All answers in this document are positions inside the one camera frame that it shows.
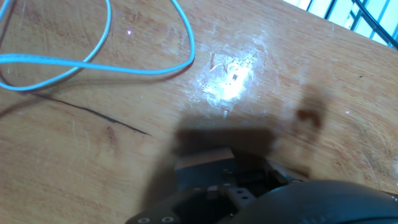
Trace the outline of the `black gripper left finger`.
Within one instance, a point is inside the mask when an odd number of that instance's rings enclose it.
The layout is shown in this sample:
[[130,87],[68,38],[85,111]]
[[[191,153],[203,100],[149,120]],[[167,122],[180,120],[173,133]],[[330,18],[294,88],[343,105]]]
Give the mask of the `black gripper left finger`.
[[247,189],[258,171],[222,159],[175,171],[178,192],[131,217],[127,224],[228,223],[255,201]]

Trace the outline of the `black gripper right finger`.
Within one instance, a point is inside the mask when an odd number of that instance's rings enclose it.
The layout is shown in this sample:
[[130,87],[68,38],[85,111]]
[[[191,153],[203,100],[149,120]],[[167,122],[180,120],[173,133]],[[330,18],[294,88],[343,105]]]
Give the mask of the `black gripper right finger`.
[[262,168],[265,172],[266,183],[272,189],[308,181],[308,177],[267,159],[262,160]]

